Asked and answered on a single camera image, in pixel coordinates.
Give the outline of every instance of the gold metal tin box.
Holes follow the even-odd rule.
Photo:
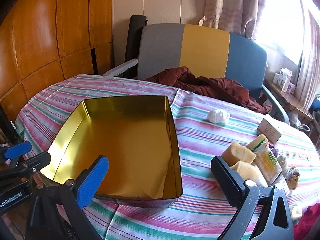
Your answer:
[[[41,170],[63,184],[99,155],[109,160],[96,197],[139,207],[166,207],[182,194],[176,130],[165,96],[83,100],[61,127]]]

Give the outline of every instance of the label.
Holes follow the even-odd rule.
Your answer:
[[[270,154],[266,155],[265,153],[262,153],[261,154],[261,158],[263,159],[264,163],[264,167],[267,171],[269,172],[275,172],[275,169],[274,169],[274,164],[272,164],[271,160],[270,160],[270,157],[269,157]]]
[[[4,207],[4,206],[7,205],[8,203],[16,200],[17,198],[19,198],[19,197],[21,197],[21,196],[22,196],[22,192],[19,192],[18,194],[14,195],[13,197],[6,199],[4,202],[2,202],[2,203],[0,204],[0,208],[1,208],[1,207]]]

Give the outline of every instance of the clamp screw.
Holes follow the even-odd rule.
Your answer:
[[[248,187],[256,187],[257,186],[257,184],[250,179],[246,180],[245,183]]]
[[[37,188],[38,188],[38,189],[41,189],[41,188],[43,188],[43,187],[44,187],[44,184],[43,184],[42,182],[37,184]]]
[[[74,180],[74,179],[68,179],[68,180],[66,181],[66,185],[67,185],[67,186],[72,186],[74,183],[75,183],[75,180]]]
[[[277,183],[277,184],[276,184],[276,188],[279,189],[279,190],[281,190],[281,189],[283,189],[283,186],[282,186],[280,183]]]

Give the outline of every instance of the dark red jacket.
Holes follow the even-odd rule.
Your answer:
[[[249,91],[234,80],[228,78],[196,78],[187,67],[166,69],[145,79],[145,81],[181,88],[201,96],[243,106],[257,113],[265,114],[272,108],[272,106],[257,103],[254,98],[249,96]]]

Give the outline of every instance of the chair armrest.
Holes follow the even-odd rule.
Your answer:
[[[270,102],[272,103],[273,106],[276,107],[276,109],[278,109],[281,114],[283,115],[284,118],[284,122],[287,123],[288,125],[290,125],[289,122],[289,117],[287,115],[287,113],[285,112],[285,110],[283,109],[283,107],[280,105],[280,103],[278,102],[278,100],[274,97],[273,94],[271,94],[271,92],[266,88],[265,85],[262,85],[262,92],[266,95],[266,97],[270,100]]]
[[[118,75],[120,75],[121,73],[123,73],[124,71],[126,71],[127,69],[135,66],[138,64],[138,59],[134,58],[131,59],[119,66],[114,67],[113,69],[110,69],[109,71],[105,72],[103,74],[103,76],[108,76],[108,77],[116,77]]]

